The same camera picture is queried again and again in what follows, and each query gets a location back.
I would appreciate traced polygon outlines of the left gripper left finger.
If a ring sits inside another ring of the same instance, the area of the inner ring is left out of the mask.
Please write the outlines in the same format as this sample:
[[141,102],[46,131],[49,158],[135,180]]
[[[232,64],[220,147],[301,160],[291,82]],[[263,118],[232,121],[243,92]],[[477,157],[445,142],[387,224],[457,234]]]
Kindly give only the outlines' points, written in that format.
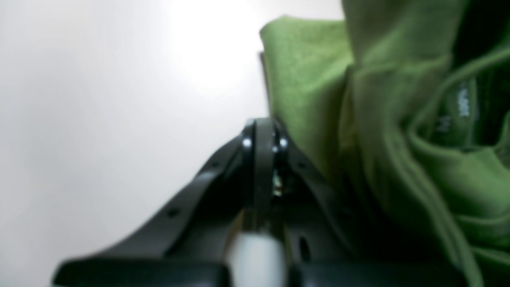
[[228,229],[249,196],[255,120],[222,146],[142,227],[91,256],[66,260],[54,287],[231,287]]

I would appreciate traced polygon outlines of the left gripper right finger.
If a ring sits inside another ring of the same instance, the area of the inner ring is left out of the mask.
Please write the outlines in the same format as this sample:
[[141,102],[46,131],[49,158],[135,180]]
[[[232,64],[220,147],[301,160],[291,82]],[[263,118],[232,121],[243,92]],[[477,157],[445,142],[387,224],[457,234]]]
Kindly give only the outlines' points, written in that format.
[[255,227],[282,236],[289,287],[467,285],[432,252],[371,225],[271,118],[255,120]]

